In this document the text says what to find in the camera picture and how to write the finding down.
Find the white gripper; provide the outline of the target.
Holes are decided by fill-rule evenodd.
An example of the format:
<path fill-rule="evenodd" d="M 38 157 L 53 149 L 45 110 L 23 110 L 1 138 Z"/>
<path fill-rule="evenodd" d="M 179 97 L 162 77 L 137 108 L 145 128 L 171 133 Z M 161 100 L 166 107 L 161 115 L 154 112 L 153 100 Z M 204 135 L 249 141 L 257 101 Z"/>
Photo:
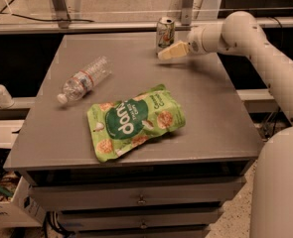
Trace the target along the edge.
<path fill-rule="evenodd" d="M 187 36 L 187 42 L 178 41 L 157 54 L 159 60 L 185 57 L 189 50 L 195 55 L 223 53 L 228 44 L 221 35 L 220 25 L 194 27 Z"/>

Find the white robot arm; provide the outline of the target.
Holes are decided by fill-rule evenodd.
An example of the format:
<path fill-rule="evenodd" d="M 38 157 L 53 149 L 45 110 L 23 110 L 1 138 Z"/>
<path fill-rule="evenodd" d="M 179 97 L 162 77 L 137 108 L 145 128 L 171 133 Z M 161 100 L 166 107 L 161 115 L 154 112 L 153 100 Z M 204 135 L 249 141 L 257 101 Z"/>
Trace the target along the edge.
<path fill-rule="evenodd" d="M 192 28 L 187 38 L 158 54 L 160 60 L 220 53 L 247 58 L 291 126 L 262 148 L 253 182 L 250 238 L 293 238 L 293 60 L 266 38 L 257 20 L 238 11 Z"/>

